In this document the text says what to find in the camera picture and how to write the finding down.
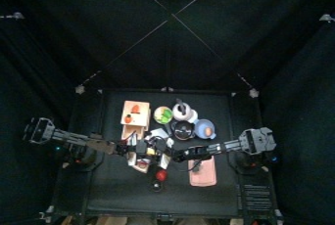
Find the bowl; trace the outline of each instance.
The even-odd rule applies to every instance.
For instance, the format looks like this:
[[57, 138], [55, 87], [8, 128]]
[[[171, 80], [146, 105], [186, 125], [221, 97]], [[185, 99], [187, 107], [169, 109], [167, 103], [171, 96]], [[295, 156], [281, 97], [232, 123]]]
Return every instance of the bowl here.
[[152, 113], [152, 118], [159, 124], [166, 124], [173, 119], [173, 111], [165, 106], [158, 107]]
[[[210, 128], [210, 135], [205, 135], [205, 129]], [[207, 119], [199, 119], [195, 121], [195, 128], [194, 128], [195, 136], [201, 139], [214, 139], [214, 124]]]

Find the red object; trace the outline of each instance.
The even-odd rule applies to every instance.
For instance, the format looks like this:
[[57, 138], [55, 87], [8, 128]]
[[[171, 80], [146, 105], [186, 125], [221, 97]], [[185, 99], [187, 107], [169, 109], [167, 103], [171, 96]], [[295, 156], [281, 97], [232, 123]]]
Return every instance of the red object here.
[[139, 105], [132, 106], [131, 113], [139, 113]]
[[161, 169], [157, 173], [155, 173], [155, 179], [159, 181], [159, 182], [163, 182], [166, 180], [166, 177], [167, 177], [167, 172], [165, 169]]
[[127, 114], [127, 116], [124, 117], [124, 121], [126, 121], [126, 123], [131, 123], [131, 115], [130, 114]]

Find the food item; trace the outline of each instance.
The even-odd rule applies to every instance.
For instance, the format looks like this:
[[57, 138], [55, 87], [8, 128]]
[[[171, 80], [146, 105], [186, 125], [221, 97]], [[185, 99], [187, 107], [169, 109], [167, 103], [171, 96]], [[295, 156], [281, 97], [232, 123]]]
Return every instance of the food item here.
[[155, 179], [159, 181], [159, 182], [163, 182], [166, 180], [166, 177], [167, 177], [167, 172], [165, 169], [161, 169], [157, 173], [155, 173]]
[[131, 123], [131, 115], [130, 114], [127, 114], [127, 116], [124, 117], [124, 121], [126, 121], [126, 123]]
[[131, 113], [139, 113], [139, 105], [132, 106]]
[[210, 136], [211, 133], [213, 133], [211, 128], [210, 128], [210, 127], [206, 127], [206, 128], [203, 129], [203, 134], [205, 134], [205, 136]]
[[173, 118], [173, 112], [169, 108], [161, 107], [157, 109], [154, 112], [154, 119], [158, 121], [161, 124], [166, 124]]

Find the kitchen utensil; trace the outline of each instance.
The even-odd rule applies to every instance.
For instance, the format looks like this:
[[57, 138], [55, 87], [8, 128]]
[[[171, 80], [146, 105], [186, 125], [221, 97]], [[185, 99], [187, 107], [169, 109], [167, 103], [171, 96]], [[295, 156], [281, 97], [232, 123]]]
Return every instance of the kitchen utensil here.
[[195, 136], [201, 139], [214, 139], [215, 133], [214, 133], [214, 124], [207, 119], [197, 119], [194, 121], [195, 128], [194, 133]]
[[194, 124], [186, 120], [171, 123], [173, 133], [177, 139], [187, 140], [194, 137]]
[[193, 110], [181, 99], [177, 99], [177, 105], [173, 108], [173, 117], [177, 120], [189, 120], [193, 117]]
[[152, 118], [159, 124], [163, 124], [167, 134], [169, 136], [171, 136], [173, 132], [171, 132], [170, 124], [169, 124], [169, 122], [173, 119], [171, 110], [165, 106], [157, 108], [152, 113]]

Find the plate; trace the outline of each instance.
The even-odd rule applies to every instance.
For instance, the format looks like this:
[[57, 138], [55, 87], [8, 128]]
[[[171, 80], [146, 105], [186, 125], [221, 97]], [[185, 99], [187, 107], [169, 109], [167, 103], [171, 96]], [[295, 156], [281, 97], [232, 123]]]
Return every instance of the plate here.
[[173, 119], [173, 111], [167, 107], [162, 106], [155, 109], [152, 118], [159, 124], [166, 124]]

